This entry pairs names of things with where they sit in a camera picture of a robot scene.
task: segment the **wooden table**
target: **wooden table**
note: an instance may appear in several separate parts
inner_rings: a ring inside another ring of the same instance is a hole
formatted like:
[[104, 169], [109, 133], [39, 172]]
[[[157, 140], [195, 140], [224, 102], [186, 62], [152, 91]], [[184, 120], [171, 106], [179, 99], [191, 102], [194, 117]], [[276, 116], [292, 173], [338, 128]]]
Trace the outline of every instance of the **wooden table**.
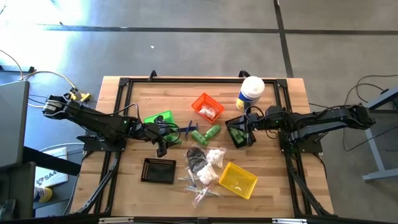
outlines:
[[[119, 79], [120, 77], [104, 77], [96, 107], [98, 111], [113, 112]], [[293, 112], [309, 113], [303, 79], [288, 78], [287, 82]], [[177, 177], [187, 175], [183, 155], [195, 140], [189, 137], [189, 140], [184, 141], [182, 145], [169, 148], [167, 155], [163, 157], [177, 161], [176, 179], [173, 185], [141, 182], [144, 158], [155, 157], [157, 145], [128, 140], [119, 166], [112, 216], [285, 218], [294, 216], [285, 158], [279, 151], [278, 141], [268, 138], [264, 131], [256, 131], [254, 134], [257, 142], [252, 147], [236, 149], [225, 128], [226, 120], [241, 115], [235, 106], [240, 86], [241, 84], [235, 83], [135, 83], [131, 102], [139, 104], [142, 119], [172, 110], [177, 125], [186, 127], [188, 122], [193, 120], [194, 124], [199, 123], [201, 133], [205, 133], [211, 124], [196, 114], [191, 104], [206, 92], [224, 105], [224, 113], [215, 122], [222, 127], [221, 132], [210, 141], [209, 146], [223, 146], [228, 149], [224, 165], [229, 161], [233, 162], [259, 177], [251, 198], [245, 200], [219, 185], [213, 191], [219, 192], [221, 198], [208, 197], [201, 206], [194, 208], [192, 205], [194, 194], [184, 191], [188, 182], [177, 180]], [[264, 94], [256, 106], [265, 110], [270, 105], [275, 105], [274, 89], [272, 85], [266, 85]], [[136, 111], [130, 109], [129, 116], [136, 116]], [[84, 160], [71, 211], [78, 210], [97, 188], [103, 157], [103, 152], [95, 152]], [[322, 164], [312, 154], [303, 154], [302, 160], [308, 188], [324, 208], [333, 213]], [[221, 176], [223, 170], [215, 170]], [[108, 198], [108, 187], [109, 184], [104, 190], [102, 209]], [[304, 211], [302, 194], [299, 190], [298, 200], [300, 208]]]

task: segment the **white container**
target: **white container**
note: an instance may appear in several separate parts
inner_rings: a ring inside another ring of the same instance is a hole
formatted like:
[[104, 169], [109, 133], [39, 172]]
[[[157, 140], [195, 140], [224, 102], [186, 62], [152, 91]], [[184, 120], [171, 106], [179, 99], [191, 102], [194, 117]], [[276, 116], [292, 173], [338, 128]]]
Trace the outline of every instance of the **white container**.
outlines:
[[247, 77], [242, 83], [241, 91], [236, 100], [238, 110], [244, 112], [243, 103], [245, 101], [250, 101], [250, 105], [255, 105], [262, 96], [265, 87], [261, 78], [254, 76]]

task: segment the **concrete floor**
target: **concrete floor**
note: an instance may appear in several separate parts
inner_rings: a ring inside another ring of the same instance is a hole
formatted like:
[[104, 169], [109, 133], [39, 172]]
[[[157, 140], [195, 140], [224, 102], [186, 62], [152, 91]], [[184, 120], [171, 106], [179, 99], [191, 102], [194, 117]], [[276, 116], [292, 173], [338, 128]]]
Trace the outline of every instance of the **concrete floor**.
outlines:
[[[279, 2], [286, 29], [398, 29], [398, 2], [394, 0]], [[277, 29], [272, 0], [8, 1], [0, 15], [1, 49], [21, 64], [65, 74], [94, 98], [105, 75], [149, 75], [156, 70], [162, 76], [235, 77], [245, 69], [259, 77], [287, 76], [279, 34], [68, 32], [32, 26], [60, 21], [71, 26]], [[361, 77], [398, 73], [398, 35], [288, 34], [286, 39], [293, 75], [304, 78], [312, 103], [340, 105]], [[0, 62], [12, 63], [4, 55]], [[18, 78], [16, 73], [3, 72], [0, 83]], [[68, 83], [50, 74], [37, 75], [30, 81], [31, 94], [61, 95], [69, 89]], [[398, 84], [398, 78], [369, 78], [366, 82], [391, 88]], [[360, 92], [369, 100], [380, 94], [371, 86], [360, 87]], [[360, 100], [352, 93], [348, 102]], [[391, 125], [388, 119], [377, 118], [374, 133], [387, 129]], [[75, 124], [44, 118], [35, 108], [28, 110], [26, 146], [41, 149], [77, 142], [75, 136], [79, 134], [83, 130]], [[386, 167], [398, 166], [398, 152], [386, 151], [396, 150], [397, 134], [391, 131], [377, 140]], [[365, 138], [363, 131], [347, 130], [346, 136], [348, 147]], [[39, 143], [38, 138], [47, 139], [47, 143]], [[322, 144], [335, 213], [341, 217], [396, 222], [398, 177], [362, 181], [362, 174], [376, 171], [369, 146], [364, 144], [345, 152], [341, 131], [328, 134]], [[69, 184], [62, 191], [68, 195], [71, 190]], [[60, 215], [65, 206], [63, 201], [40, 208], [37, 215]]]

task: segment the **orange object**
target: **orange object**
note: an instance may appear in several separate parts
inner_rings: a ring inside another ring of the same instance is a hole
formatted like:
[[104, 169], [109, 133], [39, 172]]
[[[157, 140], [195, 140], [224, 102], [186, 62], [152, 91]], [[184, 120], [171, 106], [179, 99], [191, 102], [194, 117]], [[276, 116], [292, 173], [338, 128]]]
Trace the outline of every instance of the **orange object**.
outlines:
[[[203, 105], [208, 105], [211, 108], [213, 108], [216, 111], [216, 116], [214, 117], [213, 120], [209, 119], [205, 115], [199, 113], [201, 110], [201, 107]], [[216, 121], [218, 116], [224, 111], [224, 106], [221, 105], [219, 102], [217, 102], [215, 99], [213, 99], [211, 96], [207, 95], [206, 93], [203, 93], [199, 98], [192, 103], [192, 108], [195, 110], [200, 116], [204, 117], [206, 120], [208, 120], [210, 123], [213, 123]]]

